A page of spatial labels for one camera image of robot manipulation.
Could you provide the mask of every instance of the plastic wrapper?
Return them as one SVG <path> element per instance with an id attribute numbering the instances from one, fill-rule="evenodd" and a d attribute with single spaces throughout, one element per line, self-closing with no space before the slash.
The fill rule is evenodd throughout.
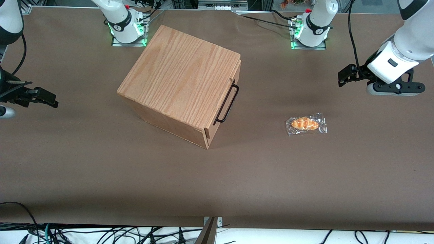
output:
<path id="1" fill-rule="evenodd" d="M 291 117 L 286 121 L 288 135 L 327 133 L 326 119 L 322 113 Z"/>

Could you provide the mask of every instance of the metal bracket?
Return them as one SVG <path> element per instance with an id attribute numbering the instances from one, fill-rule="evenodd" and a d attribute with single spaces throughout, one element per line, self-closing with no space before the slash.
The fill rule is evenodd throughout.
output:
<path id="1" fill-rule="evenodd" d="M 297 29 L 289 28 L 289 37 L 291 39 L 291 49 L 300 49 L 300 50 L 325 50 L 326 49 L 326 41 L 322 41 L 321 44 L 315 47 L 305 46 L 303 45 L 295 35 L 298 35 L 299 31 L 303 27 L 301 15 L 298 15 L 296 18 L 292 18 L 288 20 L 289 26 L 295 26 Z"/>
<path id="2" fill-rule="evenodd" d="M 207 221 L 210 217 L 204 217 L 204 226 L 207 224 Z M 217 217 L 217 227 L 223 226 L 223 217 Z"/>
<path id="3" fill-rule="evenodd" d="M 218 217 L 209 217 L 194 244 L 214 244 L 217 234 L 217 225 Z"/>

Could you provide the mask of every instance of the wood grain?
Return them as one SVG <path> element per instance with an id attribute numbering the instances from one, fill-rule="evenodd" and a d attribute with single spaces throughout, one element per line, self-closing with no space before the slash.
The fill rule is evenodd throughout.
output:
<path id="1" fill-rule="evenodd" d="M 220 108 L 240 54 L 161 26 L 118 94 L 203 130 Z"/>

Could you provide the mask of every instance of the black cable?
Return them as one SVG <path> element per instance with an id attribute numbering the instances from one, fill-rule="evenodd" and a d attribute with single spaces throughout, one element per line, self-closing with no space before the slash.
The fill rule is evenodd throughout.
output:
<path id="1" fill-rule="evenodd" d="M 384 239 L 384 244 L 387 244 L 387 240 L 389 239 L 390 231 L 387 231 L 386 238 Z"/>
<path id="2" fill-rule="evenodd" d="M 360 232 L 360 233 L 362 234 L 362 236 L 363 236 L 363 238 L 365 239 L 366 243 L 363 243 L 363 242 L 361 242 L 361 241 L 358 239 L 358 237 L 357 237 L 357 232 Z M 365 236 L 365 234 L 363 234 L 362 231 L 354 231 L 354 236 L 355 236 L 355 239 L 356 239 L 360 244 L 369 244 L 368 239 L 366 239 L 366 236 Z"/>
<path id="3" fill-rule="evenodd" d="M 56 235 L 51 233 L 51 231 L 48 232 L 48 236 L 50 237 L 51 243 L 59 244 L 59 241 L 57 240 Z"/>
<path id="4" fill-rule="evenodd" d="M 115 236 L 115 238 L 113 239 L 113 244 L 117 241 L 117 240 L 119 240 L 121 237 L 123 237 L 123 236 L 125 236 L 128 232 L 130 232 L 130 231 L 132 231 L 132 230 L 134 230 L 135 229 L 135 227 L 133 227 L 133 228 L 131 228 L 131 229 L 129 229 L 129 230 L 127 230 L 127 231 L 125 231 L 122 235 L 120 235 L 120 236 Z"/>
<path id="5" fill-rule="evenodd" d="M 266 20 L 260 20 L 260 19 L 257 19 L 257 18 L 245 16 L 245 15 L 241 15 L 241 16 L 243 16 L 245 18 L 248 18 L 248 19 L 258 20 L 258 21 L 262 21 L 262 22 L 273 24 L 273 25 L 277 25 L 277 26 L 284 26 L 284 27 L 291 28 L 291 29 L 297 29 L 297 27 L 295 27 L 295 26 L 282 25 L 282 24 L 279 24 L 279 23 L 274 23 L 274 22 L 270 22 L 270 21 L 266 21 Z"/>
<path id="6" fill-rule="evenodd" d="M 360 71 L 360 65 L 358 62 L 358 57 L 357 57 L 357 49 L 355 47 L 355 43 L 354 43 L 354 38 L 352 36 L 352 31 L 351 31 L 351 9 L 352 9 L 352 5 L 354 3 L 355 0 L 350 0 L 350 8 L 348 11 L 348 33 L 350 35 L 350 39 L 351 39 L 351 45 L 353 47 L 353 51 L 354 51 L 354 58 L 355 58 L 355 64 L 357 66 L 357 69 Z M 363 72 L 360 72 L 360 74 L 366 78 L 365 74 Z"/>
<path id="7" fill-rule="evenodd" d="M 26 46 L 26 40 L 24 39 L 24 35 L 22 35 L 22 38 L 23 38 L 23 42 L 24 42 L 24 55 L 23 55 L 23 59 L 21 60 L 20 65 L 17 67 L 16 70 L 18 70 L 21 67 L 21 64 L 24 62 L 24 58 L 26 57 L 25 53 L 26 53 L 27 46 Z M 0 205 L 3 205 L 3 204 L 16 204 L 16 205 L 19 205 L 19 206 L 23 207 L 26 210 L 26 212 L 29 214 L 30 218 L 32 218 L 32 221 L 33 221 L 33 224 L 35 226 L 36 232 L 38 233 L 38 226 L 36 224 L 35 217 L 33 217 L 33 214 L 30 212 L 30 210 L 26 206 L 24 206 L 24 204 L 22 204 L 20 202 L 16 202 L 16 201 L 0 202 Z"/>
<path id="8" fill-rule="evenodd" d="M 107 235 L 110 231 L 114 231 L 114 230 L 115 228 L 112 228 L 111 230 L 107 231 L 104 235 L 100 237 L 100 239 L 96 242 L 96 244 L 98 244 L 105 237 L 105 235 Z"/>
<path id="9" fill-rule="evenodd" d="M 150 18 L 151 15 L 152 15 L 153 13 L 155 13 L 155 11 L 157 11 L 157 10 L 158 10 L 158 8 L 154 9 L 154 11 L 152 11 L 151 14 L 149 14 L 148 16 L 146 16 L 146 17 L 144 17 L 144 18 L 138 19 L 138 20 L 139 20 L 139 21 L 142 21 L 142 20 L 145 20 L 145 19 L 147 19 L 147 18 Z"/>
<path id="10" fill-rule="evenodd" d="M 185 244 L 185 242 L 187 241 L 185 238 L 184 238 L 184 234 L 182 234 L 182 229 L 181 229 L 181 227 L 179 227 L 179 238 L 178 238 L 178 244 Z"/>
<path id="11" fill-rule="evenodd" d="M 285 17 L 274 9 L 271 9 L 270 12 L 277 13 L 277 15 L 279 15 L 280 18 L 285 19 L 285 20 L 291 20 L 292 18 L 297 17 L 297 15 L 292 16 L 292 17 Z"/>
<path id="12" fill-rule="evenodd" d="M 138 244 L 144 244 L 145 241 L 156 231 L 158 231 L 159 229 L 161 229 L 162 227 L 156 227 L 154 229 L 154 227 L 152 227 L 151 231 L 138 243 Z"/>
<path id="13" fill-rule="evenodd" d="M 333 230 L 329 230 L 329 232 L 327 233 L 327 235 L 325 235 L 324 240 L 323 240 L 320 244 L 324 244 L 324 243 L 326 243 L 327 238 L 329 237 L 329 235 L 330 235 L 330 233 L 331 233 L 332 231 L 333 231 Z"/>
<path id="14" fill-rule="evenodd" d="M 21 39 L 23 39 L 23 45 L 24 45 L 23 57 L 21 58 L 20 64 L 18 64 L 18 66 L 16 67 L 16 69 L 12 72 L 12 75 L 15 75 L 18 72 L 18 70 L 21 68 L 21 66 L 24 63 L 24 60 L 26 59 L 27 43 L 26 43 L 26 38 L 24 38 L 24 34 L 21 34 Z"/>

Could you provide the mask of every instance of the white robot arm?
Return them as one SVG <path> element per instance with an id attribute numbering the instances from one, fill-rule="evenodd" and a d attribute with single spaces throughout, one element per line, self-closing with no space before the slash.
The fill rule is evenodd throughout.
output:
<path id="1" fill-rule="evenodd" d="M 23 33 L 20 0 L 0 0 L 0 45 L 14 43 Z"/>
<path id="2" fill-rule="evenodd" d="M 144 34 L 139 29 L 143 14 L 127 9 L 122 0 L 91 0 L 104 13 L 114 37 L 121 43 L 132 43 Z"/>
<path id="3" fill-rule="evenodd" d="M 12 44 L 20 36 L 25 45 L 23 27 L 20 0 L 0 0 L 0 45 Z M 56 95 L 40 87 L 27 88 L 25 86 L 32 82 L 21 81 L 15 76 L 15 72 L 24 62 L 24 57 L 12 73 L 3 70 L 0 66 L 0 102 L 15 103 L 23 107 L 28 107 L 31 102 L 43 103 L 57 108 L 59 103 L 56 101 Z M 13 108 L 0 106 L 0 119 L 9 119 L 14 115 Z"/>
<path id="4" fill-rule="evenodd" d="M 338 8 L 336 0 L 318 0 L 312 12 L 297 16 L 302 19 L 302 26 L 294 37 L 305 46 L 318 46 L 327 38 L 330 23 L 338 12 Z"/>
<path id="5" fill-rule="evenodd" d="M 369 79 L 366 91 L 373 95 L 415 96 L 425 90 L 412 82 L 413 67 L 434 55 L 434 0 L 398 0 L 404 25 L 383 42 L 365 65 L 348 65 L 339 72 L 339 87 Z M 408 74 L 408 81 L 401 76 Z"/>

